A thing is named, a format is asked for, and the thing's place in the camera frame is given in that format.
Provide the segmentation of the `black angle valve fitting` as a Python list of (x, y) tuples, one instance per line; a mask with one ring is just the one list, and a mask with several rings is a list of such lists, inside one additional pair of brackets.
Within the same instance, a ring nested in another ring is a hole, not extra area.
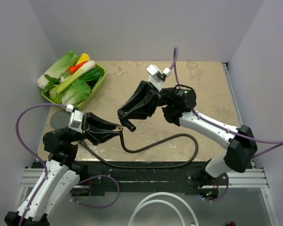
[(126, 117), (119, 115), (118, 118), (123, 127), (126, 127), (131, 132), (136, 130), (136, 127)]

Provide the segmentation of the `grey shower head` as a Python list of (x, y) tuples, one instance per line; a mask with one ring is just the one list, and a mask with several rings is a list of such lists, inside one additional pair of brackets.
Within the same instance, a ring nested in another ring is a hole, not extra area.
[(50, 124), (54, 129), (67, 128), (70, 121), (70, 113), (66, 111), (58, 111), (54, 113), (50, 119)]

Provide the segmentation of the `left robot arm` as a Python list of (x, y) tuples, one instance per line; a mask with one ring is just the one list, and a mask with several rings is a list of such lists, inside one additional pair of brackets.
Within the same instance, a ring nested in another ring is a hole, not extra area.
[(49, 218), (72, 188), (88, 180), (87, 167), (75, 157), (78, 145), (85, 139), (94, 145), (102, 144), (122, 134), (121, 125), (103, 120), (92, 113), (75, 110), (67, 127), (43, 136), (49, 159), (31, 193), (16, 211), (5, 216), (8, 226), (48, 226)]

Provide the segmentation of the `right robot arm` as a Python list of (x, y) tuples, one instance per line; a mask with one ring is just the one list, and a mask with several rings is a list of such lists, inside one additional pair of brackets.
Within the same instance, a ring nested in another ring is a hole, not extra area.
[(218, 143), (226, 150), (223, 156), (214, 158), (201, 172), (201, 181), (213, 184), (217, 177), (231, 170), (244, 173), (257, 152), (257, 144), (250, 127), (227, 125), (195, 110), (196, 93), (193, 88), (176, 85), (157, 90), (147, 81), (141, 81), (128, 101), (117, 111), (122, 126), (131, 132), (136, 127), (131, 120), (145, 120), (161, 107), (167, 122), (192, 129)]

